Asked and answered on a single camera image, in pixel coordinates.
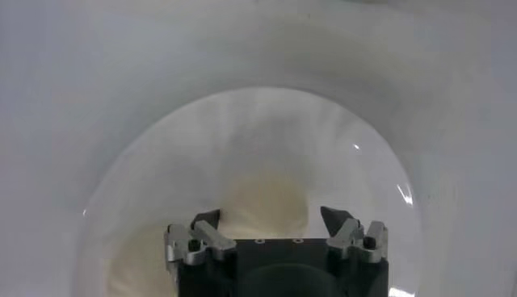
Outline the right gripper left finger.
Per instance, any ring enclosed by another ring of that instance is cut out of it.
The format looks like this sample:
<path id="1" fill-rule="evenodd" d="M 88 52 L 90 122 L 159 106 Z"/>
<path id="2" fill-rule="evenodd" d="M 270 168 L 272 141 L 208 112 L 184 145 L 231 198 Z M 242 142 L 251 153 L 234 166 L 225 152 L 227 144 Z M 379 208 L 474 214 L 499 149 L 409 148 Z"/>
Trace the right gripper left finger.
<path id="1" fill-rule="evenodd" d="M 237 242 L 217 229 L 220 218 L 221 211 L 216 209 L 197 214 L 188 226 L 169 224 L 164 232 L 166 269 L 203 265 L 208 257 L 224 261 L 235 253 Z"/>

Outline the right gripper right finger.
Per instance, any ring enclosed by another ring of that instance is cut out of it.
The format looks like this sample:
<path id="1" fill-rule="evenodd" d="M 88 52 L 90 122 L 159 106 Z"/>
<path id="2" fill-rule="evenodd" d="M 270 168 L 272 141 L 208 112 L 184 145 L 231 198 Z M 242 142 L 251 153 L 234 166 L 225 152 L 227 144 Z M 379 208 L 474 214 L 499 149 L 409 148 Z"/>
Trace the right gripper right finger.
<path id="1" fill-rule="evenodd" d="M 326 244 L 342 259 L 376 264 L 388 258 L 389 230 L 383 222 L 373 220 L 364 231 L 364 226 L 348 211 L 322 206 L 320 213 L 330 234 Z"/>

